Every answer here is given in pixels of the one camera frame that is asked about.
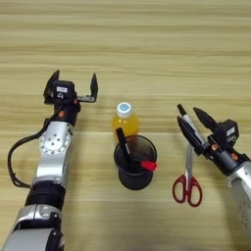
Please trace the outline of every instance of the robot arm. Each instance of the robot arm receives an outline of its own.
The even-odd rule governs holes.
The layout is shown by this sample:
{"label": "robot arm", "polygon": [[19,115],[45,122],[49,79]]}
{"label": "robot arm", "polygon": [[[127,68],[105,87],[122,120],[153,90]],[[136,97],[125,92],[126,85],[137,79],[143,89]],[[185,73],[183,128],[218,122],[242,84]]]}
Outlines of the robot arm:
{"label": "robot arm", "polygon": [[[97,92],[96,75],[91,81],[91,95],[84,97],[76,96],[71,81],[59,80],[59,71],[49,79],[44,102],[54,105],[55,114],[45,121],[39,133],[40,161],[25,206],[20,209],[2,251],[64,250],[62,208],[76,116],[80,111],[79,102],[94,103]],[[29,187],[16,178],[12,169],[9,171],[14,185]]]}
{"label": "robot arm", "polygon": [[194,108],[200,122],[212,134],[202,142],[197,129],[189,121],[177,117],[178,125],[185,138],[194,147],[197,155],[203,154],[227,177],[228,186],[234,196],[240,222],[249,239],[251,236],[251,162],[245,154],[239,154],[233,146],[239,136],[237,123],[227,120],[217,123],[204,111]]}

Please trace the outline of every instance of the orange juice bottle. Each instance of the orange juice bottle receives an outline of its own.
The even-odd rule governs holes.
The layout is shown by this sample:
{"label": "orange juice bottle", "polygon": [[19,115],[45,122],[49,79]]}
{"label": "orange juice bottle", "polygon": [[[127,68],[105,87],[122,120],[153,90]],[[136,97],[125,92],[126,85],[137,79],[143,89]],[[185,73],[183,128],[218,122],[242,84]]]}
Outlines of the orange juice bottle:
{"label": "orange juice bottle", "polygon": [[115,141],[118,142],[116,129],[121,127],[125,137],[136,135],[138,131],[138,117],[132,111],[131,105],[127,102],[120,103],[117,107],[117,113],[112,120]]}

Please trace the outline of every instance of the black cable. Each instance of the black cable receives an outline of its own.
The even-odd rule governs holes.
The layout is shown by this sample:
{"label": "black cable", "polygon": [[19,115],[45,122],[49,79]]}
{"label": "black cable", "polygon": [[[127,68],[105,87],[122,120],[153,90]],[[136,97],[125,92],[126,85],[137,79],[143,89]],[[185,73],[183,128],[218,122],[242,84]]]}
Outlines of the black cable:
{"label": "black cable", "polygon": [[25,143],[28,143],[34,139],[37,139],[39,138],[43,132],[47,129],[47,127],[49,126],[49,124],[51,123],[51,121],[58,115],[58,113],[63,110],[64,108],[64,105],[61,105],[59,107],[59,109],[57,109],[55,111],[55,113],[52,115],[52,117],[46,121],[46,123],[44,124],[43,128],[31,135],[31,136],[27,136],[27,137],[24,137],[22,139],[20,139],[19,141],[17,141],[13,146],[12,148],[10,149],[9,153],[8,153],[8,160],[7,160],[7,166],[8,166],[8,171],[9,171],[9,175],[10,175],[10,178],[11,178],[11,181],[13,183],[13,185],[17,186],[17,187],[24,187],[24,188],[30,188],[30,185],[29,184],[26,184],[22,181],[20,181],[17,177],[16,177],[16,174],[13,172],[13,168],[12,168],[12,155],[13,155],[13,152],[18,148],[20,147],[21,145],[25,144]]}

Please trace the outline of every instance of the scissors blade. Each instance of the scissors blade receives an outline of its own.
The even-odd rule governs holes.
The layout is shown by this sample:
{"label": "scissors blade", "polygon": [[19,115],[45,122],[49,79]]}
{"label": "scissors blade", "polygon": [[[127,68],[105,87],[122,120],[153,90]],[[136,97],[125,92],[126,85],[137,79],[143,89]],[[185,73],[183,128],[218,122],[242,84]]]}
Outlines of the scissors blade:
{"label": "scissors blade", "polygon": [[192,178],[192,165],[193,165],[193,147],[191,144],[188,144],[186,150],[186,161],[185,161],[185,176],[187,181],[186,190],[188,190]]}

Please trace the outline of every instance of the white bottle cap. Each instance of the white bottle cap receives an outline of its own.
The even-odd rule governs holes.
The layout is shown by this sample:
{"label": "white bottle cap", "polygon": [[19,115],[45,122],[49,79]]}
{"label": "white bottle cap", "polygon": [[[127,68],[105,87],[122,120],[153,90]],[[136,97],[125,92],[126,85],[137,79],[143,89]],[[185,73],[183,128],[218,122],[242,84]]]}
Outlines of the white bottle cap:
{"label": "white bottle cap", "polygon": [[117,107],[117,113],[121,118],[128,118],[132,113],[131,105],[127,102],[120,103]]}

